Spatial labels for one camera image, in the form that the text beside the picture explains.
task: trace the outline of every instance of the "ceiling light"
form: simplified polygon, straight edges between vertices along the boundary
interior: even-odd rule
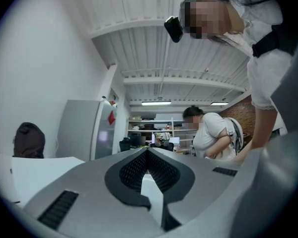
[[[170,105],[170,101],[145,101],[141,103],[143,106],[157,106],[157,105]]]
[[[227,104],[228,104],[228,102],[213,102],[213,103],[211,103],[211,106],[224,106]]]

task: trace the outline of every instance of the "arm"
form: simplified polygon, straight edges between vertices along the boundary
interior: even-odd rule
[[[248,152],[252,149],[264,147],[268,142],[277,117],[277,111],[255,109],[255,129],[252,140],[245,146],[245,148],[234,157],[233,161],[242,163],[246,158]]]
[[[206,155],[210,159],[215,159],[215,157],[221,153],[226,147],[228,147],[231,143],[230,137],[226,133],[226,129],[222,130],[218,135],[218,140],[214,145],[212,145],[207,151]]]

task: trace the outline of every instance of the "shoulder strap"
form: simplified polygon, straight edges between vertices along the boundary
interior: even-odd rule
[[[282,50],[293,56],[297,43],[298,35],[290,31],[286,24],[272,25],[272,31],[252,46],[253,56],[258,58],[274,49]]]

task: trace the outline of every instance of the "white shirt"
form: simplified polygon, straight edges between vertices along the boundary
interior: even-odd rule
[[[197,157],[205,158],[205,152],[213,146],[222,130],[226,129],[226,122],[216,113],[207,113],[202,117],[199,129],[193,140],[193,147]],[[230,160],[236,156],[235,150],[230,144],[222,153],[216,156],[216,160]]]
[[[272,31],[271,26],[283,22],[282,12],[275,0],[254,6],[238,6],[232,3],[244,20],[243,40],[251,47]],[[251,57],[247,64],[248,82],[252,103],[260,109],[273,109],[272,93],[280,85],[281,79],[289,69],[292,56],[274,49],[259,58]]]

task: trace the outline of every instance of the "woman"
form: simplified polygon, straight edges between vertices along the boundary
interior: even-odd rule
[[[283,15],[275,0],[184,0],[179,20],[184,31],[194,38],[224,42],[221,36],[225,33],[242,34],[251,47],[272,31],[272,25],[281,24]],[[291,61],[291,55],[278,49],[259,58],[251,57],[247,70],[256,109],[255,129],[252,140],[234,161],[243,162],[251,149],[263,147],[268,142],[277,117],[270,97]]]
[[[236,156],[226,132],[226,122],[219,114],[203,114],[201,109],[191,106],[183,112],[183,119],[198,130],[193,140],[198,157],[228,161]]]

